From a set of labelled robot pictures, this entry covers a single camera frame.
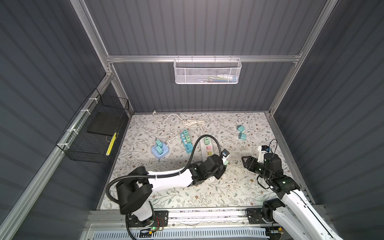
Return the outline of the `white multicolour power strip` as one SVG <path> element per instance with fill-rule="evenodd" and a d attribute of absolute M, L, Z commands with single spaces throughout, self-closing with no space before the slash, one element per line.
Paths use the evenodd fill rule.
<path fill-rule="evenodd" d="M 212 156 L 214 154 L 212 139 L 210 138 L 210 144 L 209 145 L 205 145 L 204 138 L 202 138 L 199 141 L 199 143 L 200 143 L 200 147 L 201 147 L 202 160 L 205 161 L 209 156 Z"/>

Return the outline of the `teal power strip with USB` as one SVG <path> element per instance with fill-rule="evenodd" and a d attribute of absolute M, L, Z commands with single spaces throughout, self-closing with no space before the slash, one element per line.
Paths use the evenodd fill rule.
<path fill-rule="evenodd" d="M 193 144 L 192 144 L 191 136 L 189 135 L 188 130 L 187 129 L 183 130 L 180 136 L 187 154 L 190 154 L 193 151 Z"/>

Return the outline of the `light blue square power socket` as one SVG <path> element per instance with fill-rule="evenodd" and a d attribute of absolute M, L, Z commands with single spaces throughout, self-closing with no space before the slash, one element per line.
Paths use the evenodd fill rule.
<path fill-rule="evenodd" d="M 153 146 L 151 148 L 151 151 L 157 159 L 161 159 L 161 158 L 164 158 L 166 155 L 169 154 L 170 149 L 167 145 L 163 145 L 162 147 Z"/>

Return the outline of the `teal charger cube front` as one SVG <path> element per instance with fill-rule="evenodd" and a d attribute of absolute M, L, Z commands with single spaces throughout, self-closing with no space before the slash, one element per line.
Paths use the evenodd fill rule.
<path fill-rule="evenodd" d="M 160 147 L 156 147 L 156 150 L 157 150 L 157 152 L 158 152 L 158 154 L 159 155 L 161 155 L 161 154 L 163 154 L 163 149 L 162 148 L 160 148 Z"/>

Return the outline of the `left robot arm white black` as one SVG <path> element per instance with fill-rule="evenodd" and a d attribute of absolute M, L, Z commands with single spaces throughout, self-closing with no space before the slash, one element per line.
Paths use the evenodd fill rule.
<path fill-rule="evenodd" d="M 220 179 L 226 171 L 228 156 L 226 151 L 209 156 L 203 162 L 191 164 L 184 172 L 179 169 L 156 173 L 139 167 L 116 184 L 120 214 L 133 214 L 140 222 L 153 219 L 155 213 L 148 200 L 152 193 L 197 186 L 211 177 Z"/>

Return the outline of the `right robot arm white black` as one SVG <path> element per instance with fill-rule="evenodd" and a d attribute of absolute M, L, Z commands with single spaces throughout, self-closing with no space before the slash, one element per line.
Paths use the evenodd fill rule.
<path fill-rule="evenodd" d="M 262 178 L 278 197 L 263 202 L 261 216 L 277 223 L 294 240 L 341 240 L 305 197 L 295 180 L 284 174 L 275 153 L 260 152 L 258 158 L 242 157 L 243 166 Z"/>

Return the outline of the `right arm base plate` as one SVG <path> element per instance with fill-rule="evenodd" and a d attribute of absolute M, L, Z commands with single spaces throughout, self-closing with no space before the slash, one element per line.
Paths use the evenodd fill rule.
<path fill-rule="evenodd" d="M 279 223 L 273 219 L 269 219 L 268 217 L 264 217 L 262 208 L 247 208 L 245 210 L 246 217 L 248 219 L 249 224 L 271 224 L 278 225 Z"/>

